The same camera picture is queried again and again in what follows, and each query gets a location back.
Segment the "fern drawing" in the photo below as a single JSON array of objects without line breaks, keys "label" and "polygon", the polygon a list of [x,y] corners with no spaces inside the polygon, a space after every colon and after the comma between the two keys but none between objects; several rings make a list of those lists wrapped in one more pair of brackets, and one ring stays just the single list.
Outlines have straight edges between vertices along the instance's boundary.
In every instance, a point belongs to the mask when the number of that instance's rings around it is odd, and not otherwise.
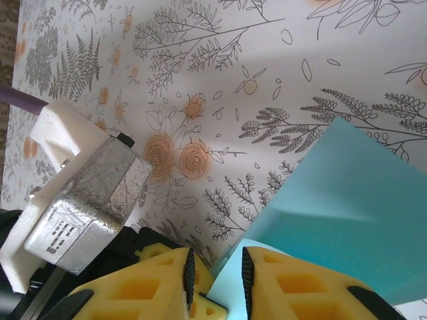
[{"label": "fern drawing", "polygon": [[28,52],[25,65],[25,78],[30,86],[38,86],[42,95],[49,89],[52,78],[50,60],[58,55],[58,28],[48,27],[40,35],[35,47]]},{"label": "fern drawing", "polygon": [[93,30],[89,45],[76,36],[78,49],[72,48],[67,41],[66,52],[62,52],[61,62],[57,63],[49,88],[49,96],[54,99],[66,96],[77,101],[86,87],[92,89],[93,78],[99,79],[99,39],[97,43],[94,41]]},{"label": "fern drawing", "polygon": [[[254,9],[264,10],[262,6],[266,0],[251,2]],[[181,4],[187,9],[186,17],[181,11],[161,8],[154,12],[152,19],[136,26],[133,52],[151,61],[151,76],[147,84],[154,96],[166,91],[173,83],[173,76],[184,67],[191,72],[199,72],[208,67],[221,71],[232,66],[243,52],[240,39],[246,31],[284,20],[264,19],[259,23],[223,30],[218,13],[226,7],[215,8],[191,1]]]},{"label": "fern drawing", "polygon": [[73,12],[74,15],[80,14],[79,20],[81,21],[84,17],[91,15],[96,23],[96,16],[92,10],[92,6],[99,6],[101,10],[105,9],[108,0],[62,0],[61,10],[68,8],[69,12]]},{"label": "fern drawing", "polygon": [[206,267],[214,266],[218,258],[209,245],[204,245],[199,238],[192,234],[185,238],[172,221],[166,218],[166,222],[163,222],[161,227],[157,227],[163,235],[184,247],[193,248]]},{"label": "fern drawing", "polygon": [[[389,102],[367,106],[365,103],[336,90],[322,89],[331,99],[314,97],[315,105],[300,108],[312,113],[313,123],[295,123],[283,109],[266,107],[259,111],[256,120],[242,125],[239,138],[252,138],[252,143],[270,140],[279,153],[300,153],[320,138],[323,129],[336,117],[351,122],[384,147],[409,162],[406,144],[427,139],[427,115],[423,113],[426,103],[409,95],[386,93]],[[384,115],[398,119],[401,130],[378,125],[375,119]]]}]

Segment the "blue cardboard sheet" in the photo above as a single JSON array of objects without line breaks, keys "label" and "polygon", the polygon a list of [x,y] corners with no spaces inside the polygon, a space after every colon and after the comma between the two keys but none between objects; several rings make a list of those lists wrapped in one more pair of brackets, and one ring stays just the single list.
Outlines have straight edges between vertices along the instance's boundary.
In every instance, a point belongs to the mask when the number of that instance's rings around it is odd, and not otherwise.
[{"label": "blue cardboard sheet", "polygon": [[243,247],[263,247],[280,252],[280,250],[264,245],[263,243],[258,243],[257,241],[249,239],[242,239],[240,241],[207,294],[209,299],[227,309],[227,320],[243,320],[248,317],[242,281]]},{"label": "blue cardboard sheet", "polygon": [[427,297],[427,176],[335,120],[244,235],[369,284]]}]

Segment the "botanical line drawing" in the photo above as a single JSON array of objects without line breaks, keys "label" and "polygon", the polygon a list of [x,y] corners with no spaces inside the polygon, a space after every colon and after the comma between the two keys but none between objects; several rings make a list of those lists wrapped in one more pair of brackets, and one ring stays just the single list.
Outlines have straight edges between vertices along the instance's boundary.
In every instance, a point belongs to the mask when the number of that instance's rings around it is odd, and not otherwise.
[{"label": "botanical line drawing", "polygon": [[42,95],[49,89],[52,77],[50,60],[58,56],[58,29],[48,27],[37,38],[35,47],[31,48],[25,65],[25,79],[30,86],[37,85]]},{"label": "botanical line drawing", "polygon": [[80,21],[87,15],[92,15],[96,23],[96,16],[91,5],[94,7],[99,6],[101,10],[104,10],[107,2],[108,0],[62,0],[61,10],[68,7],[68,11],[73,11],[74,15],[76,15],[77,12],[80,12]]},{"label": "botanical line drawing", "polygon": [[132,24],[132,20],[133,20],[133,17],[132,17],[132,14],[131,14],[132,11],[133,11],[133,7],[131,7],[129,9],[126,6],[126,8],[125,8],[125,19],[123,19],[123,20],[120,21],[121,25],[125,25],[123,27],[123,33],[122,33],[123,39],[126,39],[126,33],[129,32],[129,30],[131,29],[131,24]]},{"label": "botanical line drawing", "polygon": [[[227,175],[224,176],[226,187],[242,203],[238,210],[232,209],[230,199],[221,189],[216,188],[213,191],[206,189],[203,197],[214,210],[214,213],[208,212],[205,218],[205,222],[214,230],[212,239],[225,241],[229,237],[233,237],[235,232],[243,234],[247,227],[255,221],[261,210],[270,202],[272,195],[277,193],[293,172],[294,167],[291,167],[286,160],[282,161],[279,172],[268,172],[267,189],[258,189],[257,191],[254,176],[250,173],[243,179],[237,178],[237,183]],[[238,223],[236,218],[239,216],[242,216],[246,223]]]},{"label": "botanical line drawing", "polygon": [[222,97],[223,92],[222,91],[218,91],[215,92],[215,94],[213,95],[213,100],[218,100],[220,97]]},{"label": "botanical line drawing", "polygon": [[389,72],[386,72],[387,75],[391,73],[400,73],[405,71],[412,71],[410,74],[408,80],[406,81],[406,84],[420,76],[421,81],[424,85],[427,86],[427,63],[410,63],[408,65],[403,65],[401,67],[397,67],[393,70],[390,70]]},{"label": "botanical line drawing", "polygon": [[99,38],[97,43],[91,39],[87,45],[78,35],[77,52],[67,41],[66,54],[61,53],[61,63],[57,63],[56,74],[52,78],[49,96],[58,99],[66,96],[77,101],[85,88],[92,90],[93,78],[99,79],[98,64]]},{"label": "botanical line drawing", "polygon": [[267,0],[218,0],[219,3],[222,3],[224,9],[231,7],[233,4],[236,4],[239,10],[257,10],[262,19],[266,22],[269,22],[264,16],[264,4]]},{"label": "botanical line drawing", "polygon": [[151,61],[151,77],[147,84],[154,96],[166,91],[173,83],[173,75],[185,65],[195,72],[210,66],[221,71],[233,65],[238,60],[238,52],[243,51],[240,39],[246,31],[284,20],[263,21],[223,31],[222,20],[216,18],[218,9],[211,5],[204,7],[194,3],[188,5],[187,11],[189,15],[182,17],[173,9],[160,9],[153,19],[136,26],[133,52]]},{"label": "botanical line drawing", "polygon": [[215,265],[218,258],[209,245],[204,245],[201,240],[193,234],[185,238],[171,220],[166,218],[166,221],[167,224],[162,222],[162,226],[157,227],[163,235],[184,247],[190,246],[193,248],[206,267],[210,268]]},{"label": "botanical line drawing", "polygon": [[276,88],[276,90],[274,90],[274,92],[273,92],[273,100],[276,100],[277,99],[277,97],[279,96],[279,94],[280,94],[280,90],[282,89],[282,80],[281,79],[279,79],[279,78],[277,78],[276,79],[276,83],[279,85],[277,88]]},{"label": "botanical line drawing", "polygon": [[333,59],[328,59],[328,60],[326,60],[330,65],[335,65],[336,67],[341,67],[341,63],[339,63],[338,61],[336,61],[336,60],[333,60]]},{"label": "botanical line drawing", "polygon": [[[332,99],[314,97],[316,105],[300,108],[313,113],[313,123],[294,123],[284,109],[266,107],[259,111],[256,120],[242,125],[239,138],[255,138],[252,143],[260,143],[270,138],[272,147],[279,147],[279,153],[305,151],[323,133],[336,117],[351,122],[381,145],[409,162],[406,144],[427,139],[427,115],[423,114],[425,102],[409,95],[386,93],[389,103],[374,104],[371,107],[363,102],[336,90],[322,89]],[[394,116],[402,130],[387,129],[375,123],[380,114]]]},{"label": "botanical line drawing", "polygon": [[115,23],[115,17],[113,17],[113,13],[110,13],[110,15],[109,15],[109,25],[110,25],[110,27],[111,27],[111,32],[113,31],[113,26],[114,26],[114,23]]},{"label": "botanical line drawing", "polygon": [[266,72],[267,68],[262,69],[261,71],[258,71],[255,75],[251,76],[249,75],[249,71],[246,69],[244,65],[242,65],[242,71],[246,78],[249,80],[243,80],[239,87],[234,91],[234,93],[238,93],[240,90],[244,90],[247,95],[253,95],[258,88],[258,84],[255,80],[255,78],[262,75],[264,72]]},{"label": "botanical line drawing", "polygon": [[171,5],[176,7],[176,5],[178,4],[178,7],[181,9],[185,5],[191,5],[191,2],[192,2],[192,0],[171,0]]},{"label": "botanical line drawing", "polygon": [[140,82],[139,82],[139,80],[136,79],[137,76],[138,76],[138,69],[137,69],[137,67],[134,67],[131,70],[131,74],[127,76],[127,78],[129,79],[128,84],[130,85],[131,83],[136,83],[137,85],[139,85]]},{"label": "botanical line drawing", "polygon": [[128,106],[127,102],[123,102],[121,100],[121,89],[119,91],[119,94],[117,95],[117,99],[115,100],[114,107],[115,112],[114,116],[119,121],[119,123],[125,123],[126,124],[126,118],[125,118],[125,108]]},{"label": "botanical line drawing", "polygon": [[114,71],[116,71],[117,68],[119,67],[120,56],[121,56],[119,45],[115,45],[114,43],[112,45],[113,45],[113,53],[111,54],[110,58],[107,59],[108,63],[111,63],[111,70],[109,72],[110,78],[114,74]]},{"label": "botanical line drawing", "polygon": [[284,43],[286,43],[287,45],[292,44],[292,34],[289,32],[289,30],[283,29],[282,31],[280,31],[280,35],[282,36],[282,41]]},{"label": "botanical line drawing", "polygon": [[359,34],[362,34],[366,28],[375,21],[387,27],[399,15],[398,5],[404,6],[405,3],[421,3],[422,1],[397,1],[390,0],[384,3],[384,0],[340,0],[338,2],[329,0],[318,7],[314,12],[308,15],[307,19],[319,19],[317,38],[319,39],[320,25],[323,19],[332,15],[339,15],[341,20],[336,24],[335,29],[345,28],[353,24],[359,24]]},{"label": "botanical line drawing", "polygon": [[221,120],[222,119],[222,111],[224,110],[224,107],[220,107],[217,111],[212,113],[212,117],[216,117],[216,119]]},{"label": "botanical line drawing", "polygon": [[304,59],[301,63],[301,70],[304,74],[304,77],[308,82],[312,80],[312,70],[310,69],[310,65],[308,64],[307,59]]},{"label": "botanical line drawing", "polygon": [[54,16],[56,16],[56,9],[54,7],[51,7],[49,10],[44,8],[34,22],[34,30],[37,30],[39,33],[42,32],[43,28],[50,24]]},{"label": "botanical line drawing", "polygon": [[[188,180],[201,179],[212,161],[224,164],[227,155],[237,157],[246,154],[232,151],[229,147],[213,150],[203,140],[194,139],[194,135],[201,132],[201,125],[195,125],[193,129],[187,126],[190,121],[203,116],[205,106],[205,96],[197,93],[193,97],[188,95],[188,102],[182,110],[178,111],[173,106],[167,115],[161,110],[145,112],[148,125],[155,131],[143,151],[143,156],[154,166],[148,192],[156,195],[154,204],[161,205],[162,211],[173,213],[176,207],[194,207],[199,200],[195,197],[180,197],[177,187],[185,185]],[[185,117],[174,129],[173,122],[176,122],[179,112],[184,113]]]}]

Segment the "floral wallpaper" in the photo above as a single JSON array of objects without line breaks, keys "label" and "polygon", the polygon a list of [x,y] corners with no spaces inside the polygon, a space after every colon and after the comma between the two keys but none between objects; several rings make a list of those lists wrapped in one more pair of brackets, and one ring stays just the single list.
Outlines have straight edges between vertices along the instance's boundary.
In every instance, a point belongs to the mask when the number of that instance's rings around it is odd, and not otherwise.
[{"label": "floral wallpaper", "polygon": [[[425,0],[23,0],[13,85],[70,97],[133,137],[154,170],[129,225],[212,266],[336,117],[427,172],[426,36],[414,27],[426,12]],[[11,109],[4,207],[55,174],[34,121]],[[427,317],[415,306],[400,309]]]}]

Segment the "leaf drawing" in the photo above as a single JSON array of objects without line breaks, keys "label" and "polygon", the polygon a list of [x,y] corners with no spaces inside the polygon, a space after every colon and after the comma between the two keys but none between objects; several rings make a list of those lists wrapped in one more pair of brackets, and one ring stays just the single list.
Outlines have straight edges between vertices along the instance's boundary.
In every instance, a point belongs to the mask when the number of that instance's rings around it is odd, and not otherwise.
[{"label": "leaf drawing", "polygon": [[381,8],[379,8],[375,15],[375,19],[381,26],[387,27],[395,20],[395,18],[397,18],[399,13],[400,10],[397,8],[397,6],[391,3],[386,3],[385,5],[381,6]]},{"label": "leaf drawing", "polygon": [[304,74],[304,77],[308,82],[312,80],[312,70],[310,69],[310,66],[308,65],[307,59],[304,58],[301,64],[301,70]]},{"label": "leaf drawing", "polygon": [[335,3],[335,1],[329,0],[318,7],[313,13],[309,14],[307,19],[324,18],[333,15],[340,8],[340,3],[341,1]]},{"label": "leaf drawing", "polygon": [[276,90],[274,90],[274,92],[273,92],[273,100],[276,100],[276,98],[279,96],[281,88],[282,88],[282,86],[280,85],[279,87],[276,88]]},{"label": "leaf drawing", "polygon": [[326,60],[330,65],[335,65],[335,66],[337,66],[337,67],[341,67],[341,63],[339,63],[338,61],[336,61],[336,60],[333,60],[333,59],[328,59],[328,60]]},{"label": "leaf drawing", "polygon": [[338,22],[335,28],[344,28],[365,19],[374,10],[374,1],[363,1],[349,10]]},{"label": "leaf drawing", "polygon": [[252,78],[255,79],[262,75],[264,72],[266,72],[267,68],[262,69],[261,71],[258,71]]},{"label": "leaf drawing", "polygon": [[244,65],[242,65],[242,70],[243,70],[243,74],[245,75],[245,77],[249,78],[249,72]]},{"label": "leaf drawing", "polygon": [[405,2],[409,1],[392,0],[391,3],[381,5],[382,0],[339,0],[338,2],[329,0],[309,14],[307,19],[318,18],[320,20],[318,39],[323,19],[332,15],[341,17],[335,26],[336,29],[359,24],[361,26],[359,34],[362,34],[374,18],[377,24],[383,27],[390,25],[400,14],[398,5]]},{"label": "leaf drawing", "polygon": [[409,76],[408,80],[406,81],[406,84],[420,76],[421,82],[423,82],[424,85],[427,86],[427,63],[410,63],[408,65],[403,65],[401,67],[397,67],[395,69],[392,69],[388,72],[386,72],[386,75],[389,75],[391,73],[399,73],[404,71],[413,71],[411,75]]},{"label": "leaf drawing", "polygon": [[[302,111],[312,114],[315,123],[293,122],[284,109],[266,107],[259,111],[255,120],[242,125],[240,139],[251,138],[252,143],[270,140],[270,146],[278,147],[279,153],[299,153],[307,150],[324,132],[336,117],[353,123],[355,127],[367,131],[368,135],[381,145],[409,161],[406,144],[427,140],[427,115],[423,114],[426,102],[415,97],[397,93],[386,93],[387,103],[370,107],[349,95],[332,89],[322,89],[332,99],[313,97],[315,105],[301,107]],[[397,118],[401,130],[381,126],[374,122],[381,114]],[[270,175],[270,184],[280,185],[281,181],[274,173]]]},{"label": "leaf drawing", "polygon": [[280,31],[280,35],[282,36],[282,41],[284,43],[286,43],[287,45],[292,44],[292,34],[289,32],[289,30],[283,29],[282,31]]}]

